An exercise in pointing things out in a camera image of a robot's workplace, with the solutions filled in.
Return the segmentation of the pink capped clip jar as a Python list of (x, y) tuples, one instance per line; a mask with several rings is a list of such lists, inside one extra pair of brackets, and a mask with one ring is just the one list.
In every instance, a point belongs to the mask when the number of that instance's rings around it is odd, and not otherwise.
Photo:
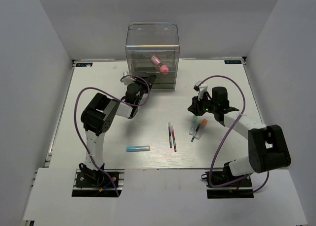
[(164, 74), (164, 75), (167, 75), (169, 73), (169, 68), (162, 63), (162, 61), (156, 56), (156, 55), (153, 55), (151, 57), (151, 63), (159, 69), (159, 71)]

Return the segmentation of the clear plastic drawer organizer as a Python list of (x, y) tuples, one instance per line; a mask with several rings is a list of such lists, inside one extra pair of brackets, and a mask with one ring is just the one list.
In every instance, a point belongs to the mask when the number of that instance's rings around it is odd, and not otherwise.
[(178, 27), (166, 22), (128, 26), (125, 54), (130, 75), (156, 76), (153, 89), (175, 90), (180, 43)]

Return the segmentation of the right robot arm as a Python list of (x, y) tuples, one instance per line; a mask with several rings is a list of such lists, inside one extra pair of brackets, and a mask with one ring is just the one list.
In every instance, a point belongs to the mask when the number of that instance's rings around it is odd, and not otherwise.
[(213, 171), (209, 171), (210, 187), (233, 186), (253, 173), (264, 173), (290, 166), (290, 153), (279, 125), (255, 122), (242, 111), (231, 107), (225, 87), (214, 87), (212, 92), (207, 91), (207, 86), (195, 86), (194, 89), (198, 95), (193, 97), (188, 111), (195, 116), (213, 114), (218, 123), (228, 128), (228, 133), (235, 131), (248, 142), (248, 155), (225, 163), (219, 178), (213, 178)]

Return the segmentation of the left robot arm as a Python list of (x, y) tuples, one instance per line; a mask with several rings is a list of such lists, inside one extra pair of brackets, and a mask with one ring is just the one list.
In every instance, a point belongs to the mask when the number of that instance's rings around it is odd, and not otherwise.
[(83, 163), (80, 163), (79, 169), (92, 185), (99, 186), (104, 181), (104, 137), (114, 117), (133, 119), (139, 107), (145, 104), (141, 102), (143, 96), (149, 98), (156, 78), (156, 75), (147, 77), (124, 75), (120, 81), (127, 88), (121, 99), (99, 90), (83, 110), (80, 120), (86, 134), (86, 140), (83, 142), (86, 158)]

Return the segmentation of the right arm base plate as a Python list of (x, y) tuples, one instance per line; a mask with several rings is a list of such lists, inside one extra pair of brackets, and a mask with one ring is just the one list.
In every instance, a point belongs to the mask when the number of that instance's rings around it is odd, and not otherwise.
[(233, 184), (213, 188), (208, 182), (209, 171), (201, 175), (201, 179), (206, 182), (206, 193), (208, 199), (246, 199), (254, 198), (252, 182), (250, 177)]

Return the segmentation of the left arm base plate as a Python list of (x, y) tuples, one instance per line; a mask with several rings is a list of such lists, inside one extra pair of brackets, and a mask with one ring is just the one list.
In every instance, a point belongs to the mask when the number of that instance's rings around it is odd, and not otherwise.
[(84, 175), (79, 169), (77, 169), (72, 190), (72, 197), (119, 197), (123, 190), (124, 170), (109, 170), (108, 174), (114, 181), (118, 194), (108, 176), (104, 175), (100, 180), (93, 181)]

